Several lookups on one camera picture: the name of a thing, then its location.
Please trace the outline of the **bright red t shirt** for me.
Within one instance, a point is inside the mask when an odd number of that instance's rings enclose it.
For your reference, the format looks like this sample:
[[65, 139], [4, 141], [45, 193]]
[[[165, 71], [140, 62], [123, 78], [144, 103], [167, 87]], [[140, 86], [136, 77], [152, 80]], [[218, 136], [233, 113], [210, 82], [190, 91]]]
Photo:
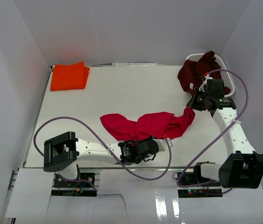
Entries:
[[185, 108], [183, 115], [177, 117], [169, 112], [157, 112], [142, 115], [137, 121], [132, 121], [124, 116], [113, 113], [100, 117], [103, 127], [116, 140], [143, 140], [149, 136], [170, 139], [181, 137], [193, 123], [195, 112]]

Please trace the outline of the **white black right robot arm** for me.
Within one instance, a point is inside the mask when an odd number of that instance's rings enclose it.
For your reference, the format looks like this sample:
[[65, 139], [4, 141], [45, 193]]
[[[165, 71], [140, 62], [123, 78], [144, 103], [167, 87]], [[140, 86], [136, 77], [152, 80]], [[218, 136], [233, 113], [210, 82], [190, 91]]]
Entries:
[[256, 189], [263, 177], [263, 154], [258, 154], [244, 134], [237, 118], [235, 103], [224, 95], [222, 79], [208, 77], [187, 106], [198, 111], [209, 111], [218, 125], [227, 149], [223, 164], [198, 162], [194, 166], [193, 182], [204, 186], [209, 180], [224, 188]]

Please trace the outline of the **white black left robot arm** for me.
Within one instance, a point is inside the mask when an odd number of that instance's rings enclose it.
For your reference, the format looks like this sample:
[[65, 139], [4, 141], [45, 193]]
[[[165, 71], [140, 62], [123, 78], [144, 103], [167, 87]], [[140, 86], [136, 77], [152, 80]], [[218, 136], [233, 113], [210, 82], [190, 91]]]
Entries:
[[104, 147], [101, 143], [77, 138], [74, 132], [66, 132], [44, 142], [43, 170], [60, 173], [66, 183], [76, 186], [80, 182], [77, 168], [81, 167], [82, 161], [130, 166], [154, 160], [157, 153], [165, 150], [164, 140], [151, 136], [140, 141], [128, 140]]

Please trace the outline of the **dark maroon t shirt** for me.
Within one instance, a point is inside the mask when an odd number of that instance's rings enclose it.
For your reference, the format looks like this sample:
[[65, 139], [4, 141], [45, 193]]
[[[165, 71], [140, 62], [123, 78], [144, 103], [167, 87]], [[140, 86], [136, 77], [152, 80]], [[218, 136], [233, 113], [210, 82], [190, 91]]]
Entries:
[[199, 88], [202, 83], [202, 76], [206, 73], [221, 69], [221, 66], [215, 61], [213, 51], [206, 52], [197, 62], [187, 59], [178, 72], [178, 80], [185, 92], [194, 95], [195, 88]]

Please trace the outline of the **orange folded t shirt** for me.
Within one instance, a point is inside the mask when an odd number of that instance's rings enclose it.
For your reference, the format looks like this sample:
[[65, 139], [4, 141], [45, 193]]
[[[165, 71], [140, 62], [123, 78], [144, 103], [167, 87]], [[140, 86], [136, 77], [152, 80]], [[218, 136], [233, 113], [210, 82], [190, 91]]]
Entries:
[[90, 68], [83, 62], [71, 65], [56, 64], [53, 69], [50, 90], [79, 90], [86, 87]]

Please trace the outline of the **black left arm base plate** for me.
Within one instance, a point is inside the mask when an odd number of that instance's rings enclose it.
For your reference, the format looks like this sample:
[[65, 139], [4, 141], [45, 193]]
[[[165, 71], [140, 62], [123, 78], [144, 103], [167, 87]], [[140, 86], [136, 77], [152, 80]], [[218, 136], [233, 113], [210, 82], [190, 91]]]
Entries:
[[[79, 173], [78, 180], [87, 180], [96, 188], [99, 184], [99, 175], [96, 173]], [[96, 197], [97, 193], [87, 182], [69, 182], [59, 174], [55, 174], [55, 179], [51, 190], [52, 196], [77, 196], [77, 197]]]

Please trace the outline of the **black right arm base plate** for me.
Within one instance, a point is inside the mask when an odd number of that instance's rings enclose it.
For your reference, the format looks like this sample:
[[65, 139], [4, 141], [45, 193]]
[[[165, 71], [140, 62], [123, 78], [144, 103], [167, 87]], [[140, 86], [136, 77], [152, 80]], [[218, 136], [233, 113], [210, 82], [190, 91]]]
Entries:
[[[193, 170], [186, 172], [180, 179], [180, 185], [194, 185], [198, 184], [199, 180], [195, 176]], [[208, 198], [208, 197], [222, 197], [222, 188], [219, 183], [211, 183], [203, 186], [193, 187], [178, 187], [178, 197], [181, 198]]]

